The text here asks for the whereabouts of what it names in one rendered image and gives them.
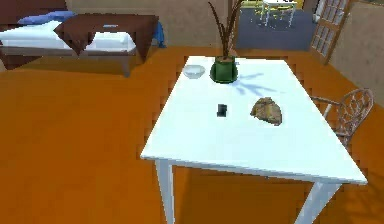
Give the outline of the blue pillow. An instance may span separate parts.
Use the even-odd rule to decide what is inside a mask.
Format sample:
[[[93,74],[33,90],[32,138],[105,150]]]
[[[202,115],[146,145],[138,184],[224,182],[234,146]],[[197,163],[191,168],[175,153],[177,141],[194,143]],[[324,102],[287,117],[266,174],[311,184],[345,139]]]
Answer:
[[[20,25],[41,25],[50,21],[63,22],[76,15],[73,11],[52,11],[47,14],[27,16],[18,21]]]

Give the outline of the bed with white mattress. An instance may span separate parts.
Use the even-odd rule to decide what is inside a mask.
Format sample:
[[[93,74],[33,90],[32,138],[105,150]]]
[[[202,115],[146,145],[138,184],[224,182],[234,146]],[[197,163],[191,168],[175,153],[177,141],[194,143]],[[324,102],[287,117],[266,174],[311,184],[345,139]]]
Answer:
[[[91,44],[77,55],[54,29],[62,22],[20,25],[27,16],[52,11],[71,11],[66,0],[0,0],[0,60],[7,69],[17,68],[38,57],[114,58],[121,62],[123,74],[130,75],[128,61],[139,56],[136,44],[126,32],[97,32]]]

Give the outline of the white bowl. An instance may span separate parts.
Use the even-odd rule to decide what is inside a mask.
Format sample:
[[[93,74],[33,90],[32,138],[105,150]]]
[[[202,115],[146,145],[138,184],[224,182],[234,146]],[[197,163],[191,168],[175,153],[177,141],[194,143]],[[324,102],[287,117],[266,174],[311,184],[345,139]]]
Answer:
[[[205,68],[201,65],[186,65],[182,72],[189,79],[199,79],[205,73]]]

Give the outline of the white and yellow table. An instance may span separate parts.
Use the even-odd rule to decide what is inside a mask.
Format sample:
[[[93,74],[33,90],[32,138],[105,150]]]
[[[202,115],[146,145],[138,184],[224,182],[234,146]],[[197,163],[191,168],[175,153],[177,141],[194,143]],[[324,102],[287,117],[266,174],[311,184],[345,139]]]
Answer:
[[[280,19],[283,19],[286,14],[289,14],[288,26],[291,26],[296,6],[295,0],[261,0],[261,5],[256,9],[256,13],[265,27],[268,26],[271,16],[278,15]]]

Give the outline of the blue cloth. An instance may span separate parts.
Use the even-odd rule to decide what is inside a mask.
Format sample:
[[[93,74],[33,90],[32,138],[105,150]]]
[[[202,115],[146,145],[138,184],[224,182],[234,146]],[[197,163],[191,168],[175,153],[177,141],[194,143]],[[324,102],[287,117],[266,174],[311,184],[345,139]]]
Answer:
[[[157,40],[157,45],[159,48],[166,47],[163,26],[160,22],[157,23],[153,38]]]

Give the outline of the green potted house plant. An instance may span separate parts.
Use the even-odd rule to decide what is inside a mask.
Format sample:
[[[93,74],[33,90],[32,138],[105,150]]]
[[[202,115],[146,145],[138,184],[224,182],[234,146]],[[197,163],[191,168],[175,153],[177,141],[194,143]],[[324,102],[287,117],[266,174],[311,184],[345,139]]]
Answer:
[[[219,21],[215,7],[209,2],[222,44],[222,55],[215,57],[210,69],[210,78],[216,83],[230,84],[236,81],[238,77],[233,38],[234,28],[242,2],[243,0],[236,0],[228,13],[226,24]]]

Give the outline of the brown wicker chair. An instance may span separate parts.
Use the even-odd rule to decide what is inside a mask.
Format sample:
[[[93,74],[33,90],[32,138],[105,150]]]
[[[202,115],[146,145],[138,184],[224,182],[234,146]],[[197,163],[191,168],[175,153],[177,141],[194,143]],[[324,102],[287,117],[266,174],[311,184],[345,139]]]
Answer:
[[[358,88],[345,94],[338,102],[319,96],[311,96],[312,101],[326,104],[322,116],[327,118],[332,108],[336,111],[336,121],[332,130],[345,148],[371,112],[374,106],[374,95],[369,88]]]

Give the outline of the dark brown blanket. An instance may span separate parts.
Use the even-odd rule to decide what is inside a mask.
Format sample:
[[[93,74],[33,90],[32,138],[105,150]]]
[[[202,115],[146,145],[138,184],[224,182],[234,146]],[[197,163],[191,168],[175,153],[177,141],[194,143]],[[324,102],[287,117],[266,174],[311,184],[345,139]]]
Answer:
[[[77,55],[92,43],[97,32],[126,32],[145,61],[158,20],[155,15],[78,14],[62,22],[54,32]]]

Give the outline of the brown glazed room door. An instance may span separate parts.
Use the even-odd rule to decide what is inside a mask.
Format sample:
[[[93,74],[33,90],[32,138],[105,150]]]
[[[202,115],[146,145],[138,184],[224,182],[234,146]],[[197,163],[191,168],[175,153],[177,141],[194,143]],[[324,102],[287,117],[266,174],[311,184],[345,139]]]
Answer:
[[[313,16],[316,29],[310,44],[311,54],[326,65],[348,16],[353,0],[319,0]]]

